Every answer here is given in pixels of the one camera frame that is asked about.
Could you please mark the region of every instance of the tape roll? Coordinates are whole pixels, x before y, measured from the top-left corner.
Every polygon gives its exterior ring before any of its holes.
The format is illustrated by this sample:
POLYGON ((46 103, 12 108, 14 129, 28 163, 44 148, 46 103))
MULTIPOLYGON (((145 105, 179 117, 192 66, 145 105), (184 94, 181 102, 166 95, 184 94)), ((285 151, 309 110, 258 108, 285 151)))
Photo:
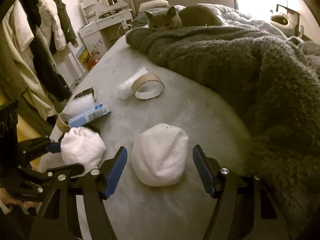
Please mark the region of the tape roll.
POLYGON ((164 90, 164 84, 160 78, 155 74, 145 74, 140 76, 131 86, 131 90, 136 98, 139 99, 150 99, 159 96, 164 90), (139 92, 139 88, 148 81, 157 82, 156 87, 151 91, 139 92))
POLYGON ((64 120, 67 121, 69 119, 68 117, 69 116, 67 114, 61 113, 61 114, 59 114, 57 121, 56 121, 56 125, 57 125, 58 129, 63 133, 70 131, 70 126, 67 125, 64 121, 64 120))

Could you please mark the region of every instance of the person's hand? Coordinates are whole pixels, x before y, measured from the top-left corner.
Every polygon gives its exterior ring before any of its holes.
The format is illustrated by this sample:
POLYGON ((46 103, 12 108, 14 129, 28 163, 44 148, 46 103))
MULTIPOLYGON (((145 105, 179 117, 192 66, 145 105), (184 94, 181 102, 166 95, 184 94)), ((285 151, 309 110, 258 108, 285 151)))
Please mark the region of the person's hand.
MULTIPOLYGON (((16 200, 16 199, 10 197, 10 195, 6 192, 6 190, 4 188, 0 188, 0 200, 5 205, 9 205, 10 203, 12 203, 14 205, 21 204, 20 200, 16 200)), ((23 207, 25 209, 28 209, 30 207, 35 207, 37 204, 38 204, 37 202, 25 201, 23 203, 23 207)))

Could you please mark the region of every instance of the white fabric ball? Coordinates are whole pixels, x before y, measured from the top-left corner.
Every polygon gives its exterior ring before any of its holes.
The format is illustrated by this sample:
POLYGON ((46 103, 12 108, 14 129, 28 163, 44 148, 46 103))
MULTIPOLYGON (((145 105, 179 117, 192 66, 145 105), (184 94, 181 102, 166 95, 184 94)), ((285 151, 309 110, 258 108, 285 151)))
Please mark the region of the white fabric ball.
POLYGON ((186 163, 188 140, 184 130, 165 123, 140 134, 131 155, 140 181, 154 187, 179 182, 186 163))
POLYGON ((85 127, 71 128, 61 140, 66 165, 81 163, 84 174, 98 167, 106 147, 99 134, 85 127))

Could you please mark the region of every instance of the drawer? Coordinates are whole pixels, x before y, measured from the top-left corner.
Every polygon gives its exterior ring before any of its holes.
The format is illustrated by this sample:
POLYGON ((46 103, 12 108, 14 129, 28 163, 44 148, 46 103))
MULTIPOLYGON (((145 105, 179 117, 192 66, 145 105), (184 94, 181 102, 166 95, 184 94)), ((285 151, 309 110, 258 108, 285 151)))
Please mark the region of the drawer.
POLYGON ((131 20, 132 19, 131 11, 126 11, 124 13, 120 13, 120 14, 115 14, 113 16, 109 16, 109 17, 107 17, 105 19, 102 19, 99 22, 96 22, 96 24, 97 24, 99 30, 101 30, 101 29, 104 29, 104 28, 109 27, 111 25, 120 23, 123 18, 126 21, 127 20, 131 20))

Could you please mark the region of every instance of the barcode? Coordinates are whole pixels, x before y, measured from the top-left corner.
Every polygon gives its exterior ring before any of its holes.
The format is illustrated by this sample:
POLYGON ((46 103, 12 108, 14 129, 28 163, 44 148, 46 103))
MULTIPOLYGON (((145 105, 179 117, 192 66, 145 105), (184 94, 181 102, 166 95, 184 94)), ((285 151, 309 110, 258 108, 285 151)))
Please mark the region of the barcode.
POLYGON ((105 109, 100 109, 92 114, 88 115, 88 122, 91 122, 92 120, 98 118, 99 116, 101 116, 103 113, 105 113, 105 109))

